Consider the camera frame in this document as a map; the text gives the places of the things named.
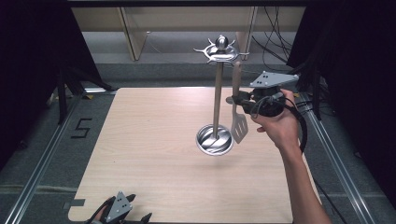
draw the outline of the wooden table surface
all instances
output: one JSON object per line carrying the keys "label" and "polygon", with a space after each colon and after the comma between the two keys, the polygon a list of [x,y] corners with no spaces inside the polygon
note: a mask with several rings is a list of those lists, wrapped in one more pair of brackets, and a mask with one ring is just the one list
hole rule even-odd
{"label": "wooden table surface", "polygon": [[[152,222],[291,223],[279,152],[249,116],[249,133],[227,154],[196,146],[198,131],[213,122],[214,90],[119,89],[75,197],[85,204],[71,207],[69,218],[88,219],[122,190],[136,194],[127,220],[151,212]],[[219,124],[227,128],[231,94],[222,89]]]}

